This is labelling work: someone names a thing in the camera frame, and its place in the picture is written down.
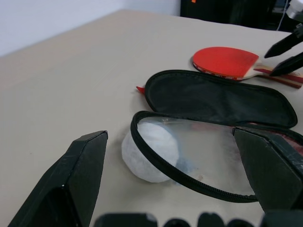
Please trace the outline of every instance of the table tennis paddle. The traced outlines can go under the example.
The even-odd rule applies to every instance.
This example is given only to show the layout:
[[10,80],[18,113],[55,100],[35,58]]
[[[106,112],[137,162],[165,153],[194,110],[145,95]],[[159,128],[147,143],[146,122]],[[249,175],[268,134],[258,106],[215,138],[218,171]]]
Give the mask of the table tennis paddle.
[[193,56],[194,67],[221,78],[242,81],[254,76],[268,78],[295,88],[303,85],[303,75],[292,72],[271,77],[271,67],[264,66],[259,57],[251,52],[231,47],[208,47]]

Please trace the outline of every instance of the red tab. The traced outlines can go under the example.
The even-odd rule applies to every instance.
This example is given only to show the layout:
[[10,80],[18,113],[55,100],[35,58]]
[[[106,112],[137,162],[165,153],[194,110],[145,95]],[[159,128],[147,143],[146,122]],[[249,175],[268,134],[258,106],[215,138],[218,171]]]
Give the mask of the red tab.
[[138,87],[136,86],[136,88],[144,95],[145,94],[145,88],[143,87]]

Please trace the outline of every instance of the black zippered case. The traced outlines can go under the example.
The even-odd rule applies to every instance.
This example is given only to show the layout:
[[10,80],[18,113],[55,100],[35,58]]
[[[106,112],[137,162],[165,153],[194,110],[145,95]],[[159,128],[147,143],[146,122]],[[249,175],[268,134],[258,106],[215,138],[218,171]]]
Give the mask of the black zippered case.
[[[196,192],[220,200],[259,201],[263,209],[303,208],[303,171],[296,166],[303,161],[303,137],[289,129],[297,124],[297,116],[281,93],[200,72],[167,70],[147,81],[144,94],[155,113],[141,111],[134,115],[132,138],[142,154],[165,175]],[[209,186],[160,157],[138,131],[141,121],[155,118],[164,126],[166,121],[173,121],[173,125],[191,121],[188,124],[191,127],[195,122],[206,123],[207,130],[213,128],[212,125],[214,128],[218,125],[232,128],[230,132],[237,142],[241,159],[245,160],[245,173],[256,195],[231,193]],[[240,133],[243,131],[246,136],[254,131],[254,143],[263,143],[264,146],[259,146],[258,152],[254,152],[251,138],[239,139],[243,138],[243,133]],[[286,155],[289,153],[295,154],[295,159],[291,160]],[[287,169],[286,174],[275,168]],[[267,171],[267,174],[262,175],[262,171]]]

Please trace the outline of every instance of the table surface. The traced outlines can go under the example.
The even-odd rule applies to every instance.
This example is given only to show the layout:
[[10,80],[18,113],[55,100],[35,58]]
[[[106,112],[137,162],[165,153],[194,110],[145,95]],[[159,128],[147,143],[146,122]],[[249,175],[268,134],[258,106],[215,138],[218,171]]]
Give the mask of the table surface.
[[[194,70],[190,58],[208,46],[230,46],[259,56],[287,33],[189,18],[122,10],[0,59],[0,223],[6,226],[42,174],[81,135],[107,130],[104,170],[94,220],[107,212],[150,212],[161,225],[181,217],[195,226],[199,213],[258,224],[258,203],[237,204],[186,187],[135,177],[121,158],[132,116],[149,110],[135,87],[169,69]],[[269,65],[303,45],[267,60]],[[303,133],[303,90],[252,78],[274,88],[294,107]]]

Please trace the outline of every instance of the white wall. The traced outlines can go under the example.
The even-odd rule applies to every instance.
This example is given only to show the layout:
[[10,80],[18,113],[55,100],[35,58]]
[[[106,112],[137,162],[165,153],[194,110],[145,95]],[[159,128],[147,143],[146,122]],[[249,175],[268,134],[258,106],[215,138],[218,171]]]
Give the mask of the white wall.
[[0,0],[0,56],[119,9],[179,15],[180,0]]

